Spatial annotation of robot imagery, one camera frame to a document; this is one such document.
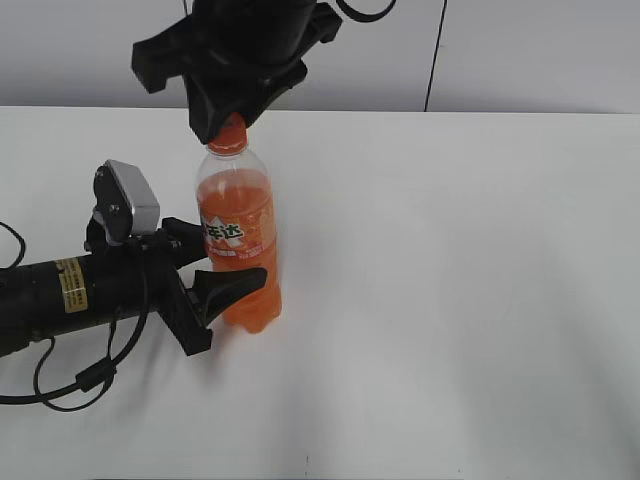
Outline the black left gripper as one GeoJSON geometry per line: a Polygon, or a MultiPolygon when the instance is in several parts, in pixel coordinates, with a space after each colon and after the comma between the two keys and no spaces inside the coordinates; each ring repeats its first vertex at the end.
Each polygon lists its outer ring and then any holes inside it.
{"type": "Polygon", "coordinates": [[[82,271],[89,307],[82,326],[94,327],[156,312],[187,355],[211,348],[207,327],[228,308],[262,289],[267,270],[196,270],[192,293],[178,270],[205,259],[203,228],[175,217],[164,218],[150,235],[130,237],[120,246],[106,243],[94,221],[86,229],[82,271]]]}

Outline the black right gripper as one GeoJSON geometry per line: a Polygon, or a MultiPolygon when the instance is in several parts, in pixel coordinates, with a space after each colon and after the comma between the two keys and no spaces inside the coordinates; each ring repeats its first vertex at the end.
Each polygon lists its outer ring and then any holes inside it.
{"type": "Polygon", "coordinates": [[[303,57],[333,41],[341,26],[326,2],[195,1],[190,14],[133,44],[131,69],[150,94],[183,75],[189,126],[206,145],[232,114],[249,128],[302,83],[303,57]],[[231,78],[257,81],[251,91],[231,78]]]}

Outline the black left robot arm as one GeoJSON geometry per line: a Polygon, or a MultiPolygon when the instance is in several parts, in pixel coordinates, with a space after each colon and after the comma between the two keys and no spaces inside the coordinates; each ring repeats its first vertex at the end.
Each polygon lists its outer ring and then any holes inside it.
{"type": "Polygon", "coordinates": [[[156,312],[186,355],[210,349],[213,320],[262,289],[261,267],[240,271],[198,270],[191,287],[181,268],[206,256],[201,228],[165,218],[153,234],[109,246],[94,235],[88,255],[22,265],[1,273],[1,353],[32,342],[156,312]]]}

